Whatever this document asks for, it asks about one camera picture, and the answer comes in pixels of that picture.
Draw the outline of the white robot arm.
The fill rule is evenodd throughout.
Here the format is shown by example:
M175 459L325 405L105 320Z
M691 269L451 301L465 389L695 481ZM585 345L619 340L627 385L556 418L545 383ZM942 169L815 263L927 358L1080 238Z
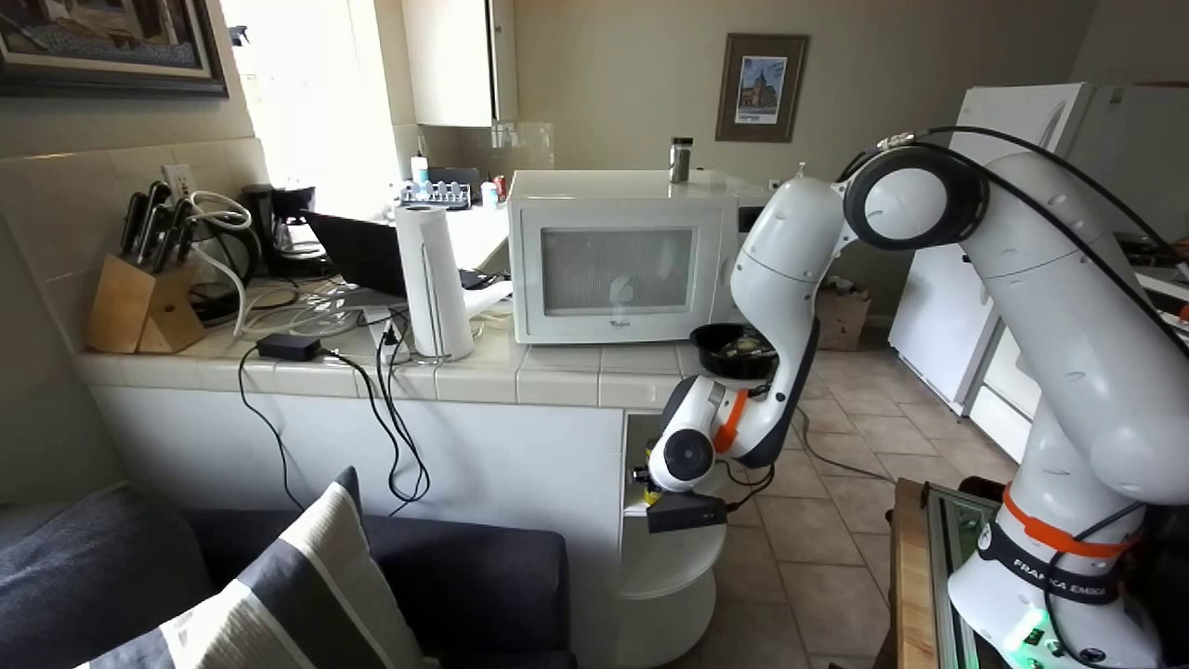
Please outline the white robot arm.
M1164 669L1161 634L1114 566L1152 506L1189 502L1189 358L1109 228L1119 208L1031 140L977 165L903 133L836 182L785 182L730 279L776 371L757 389L707 374L672 389L646 461L646 482L665 494L652 525L721 517L721 502L680 509L672 499L724 459L746 468L781 459L816 345L815 296L847 243L956 243L1033 367L1039 405L997 517L948 575L948 601L1012 669Z

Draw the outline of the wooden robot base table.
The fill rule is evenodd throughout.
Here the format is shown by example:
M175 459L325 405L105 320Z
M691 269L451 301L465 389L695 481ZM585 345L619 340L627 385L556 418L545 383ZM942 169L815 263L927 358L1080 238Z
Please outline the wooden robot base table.
M948 575L989 522L981 499L901 481L891 525L887 634L878 669L992 669L997 657L948 601Z

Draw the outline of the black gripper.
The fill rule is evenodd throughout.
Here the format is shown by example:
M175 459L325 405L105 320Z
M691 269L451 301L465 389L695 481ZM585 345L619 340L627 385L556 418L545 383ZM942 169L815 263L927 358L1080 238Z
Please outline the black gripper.
M730 509L721 499L695 492L642 492L636 502L626 506L626 517L638 522L646 532L685 532L721 525Z

